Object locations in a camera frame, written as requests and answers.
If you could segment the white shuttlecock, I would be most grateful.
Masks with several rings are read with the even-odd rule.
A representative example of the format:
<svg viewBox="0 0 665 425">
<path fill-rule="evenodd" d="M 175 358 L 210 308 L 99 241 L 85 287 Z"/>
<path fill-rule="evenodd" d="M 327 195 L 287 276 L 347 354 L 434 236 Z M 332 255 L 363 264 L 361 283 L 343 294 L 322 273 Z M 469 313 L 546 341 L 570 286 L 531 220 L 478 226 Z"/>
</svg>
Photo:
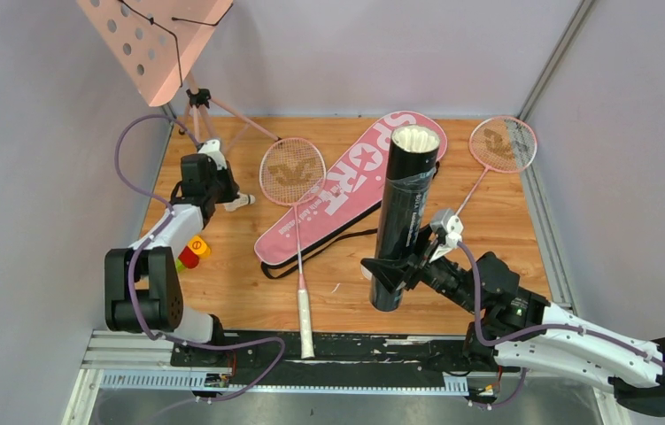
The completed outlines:
<svg viewBox="0 0 665 425">
<path fill-rule="evenodd" d="M 238 193 L 238 197 L 229 203 L 224 203 L 223 207 L 227 212 L 234 212 L 239 208 L 253 205 L 256 202 L 256 197 L 250 194 Z"/>
</svg>

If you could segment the black shuttlecock tube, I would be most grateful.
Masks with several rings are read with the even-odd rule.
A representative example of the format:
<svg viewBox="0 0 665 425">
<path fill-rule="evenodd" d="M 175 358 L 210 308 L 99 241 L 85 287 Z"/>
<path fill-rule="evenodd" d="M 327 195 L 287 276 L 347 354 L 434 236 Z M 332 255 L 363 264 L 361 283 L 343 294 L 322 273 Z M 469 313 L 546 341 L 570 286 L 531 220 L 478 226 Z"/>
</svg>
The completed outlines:
<svg viewBox="0 0 665 425">
<path fill-rule="evenodd" d="M 391 133 L 375 255 L 361 261 L 364 267 L 398 262 L 413 252 L 440 146 L 440 136 L 421 125 Z"/>
</svg>

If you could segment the pink racket cover bag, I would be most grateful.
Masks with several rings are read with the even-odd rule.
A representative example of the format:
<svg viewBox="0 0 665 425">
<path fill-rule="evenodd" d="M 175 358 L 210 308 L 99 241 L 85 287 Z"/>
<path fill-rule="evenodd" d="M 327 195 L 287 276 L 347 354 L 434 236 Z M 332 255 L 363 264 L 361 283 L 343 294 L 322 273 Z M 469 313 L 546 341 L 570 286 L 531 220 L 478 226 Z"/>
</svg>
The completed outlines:
<svg viewBox="0 0 665 425">
<path fill-rule="evenodd" d="M 376 120 L 329 166 L 321 192 L 298 208 L 304 260 L 320 255 L 335 242 L 376 233 L 374 228 L 358 232 L 349 228 L 381 208 L 390 135 L 404 125 L 434 131 L 441 140 L 437 158 L 445 155 L 446 133 L 431 118 L 419 112 L 397 111 Z M 268 279 L 281 279 L 298 270 L 292 210 L 259 237 L 254 252 L 261 272 Z"/>
</svg>

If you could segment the translucent tube lid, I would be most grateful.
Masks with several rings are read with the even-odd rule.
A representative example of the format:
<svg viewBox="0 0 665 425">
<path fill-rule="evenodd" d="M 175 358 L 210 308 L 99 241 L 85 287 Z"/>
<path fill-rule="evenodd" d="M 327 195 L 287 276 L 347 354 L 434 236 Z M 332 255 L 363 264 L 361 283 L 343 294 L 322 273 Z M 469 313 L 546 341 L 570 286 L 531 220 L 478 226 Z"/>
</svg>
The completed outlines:
<svg viewBox="0 0 665 425">
<path fill-rule="evenodd" d="M 361 273 L 362 273 L 362 275 L 365 279 L 367 279 L 367 280 L 372 279 L 371 272 L 364 265 L 361 266 Z"/>
</svg>

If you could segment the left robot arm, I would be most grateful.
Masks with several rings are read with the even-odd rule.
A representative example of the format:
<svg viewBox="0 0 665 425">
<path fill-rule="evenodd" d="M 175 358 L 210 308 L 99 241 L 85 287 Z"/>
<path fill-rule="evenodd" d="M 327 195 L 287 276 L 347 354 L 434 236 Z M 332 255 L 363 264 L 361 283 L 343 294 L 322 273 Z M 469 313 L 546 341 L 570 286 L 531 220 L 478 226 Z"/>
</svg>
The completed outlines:
<svg viewBox="0 0 665 425">
<path fill-rule="evenodd" d="M 140 334 L 144 321 L 193 352 L 207 366 L 219 365 L 228 354 L 217 318 L 187 307 L 176 267 L 178 256 L 202 232 L 215 206 L 235 195 L 232 175 L 204 153 L 181 160 L 176 184 L 163 217 L 146 236 L 127 248 L 112 249 L 104 258 L 104 312 L 111 331 Z"/>
</svg>

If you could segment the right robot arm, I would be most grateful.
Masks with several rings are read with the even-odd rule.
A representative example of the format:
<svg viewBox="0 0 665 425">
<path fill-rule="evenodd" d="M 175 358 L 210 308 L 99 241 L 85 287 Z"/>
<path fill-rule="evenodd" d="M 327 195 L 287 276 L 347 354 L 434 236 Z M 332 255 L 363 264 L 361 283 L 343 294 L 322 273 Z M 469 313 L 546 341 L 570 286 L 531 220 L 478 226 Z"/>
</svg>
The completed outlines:
<svg viewBox="0 0 665 425">
<path fill-rule="evenodd" d="M 462 345 L 473 369 L 517 367 L 584 383 L 622 407 L 665 417 L 665 337 L 639 340 L 576 316 L 521 287 L 493 252 L 476 258 L 444 231 L 422 231 L 404 259 L 361 261 L 388 291 L 423 283 L 475 317 Z"/>
</svg>

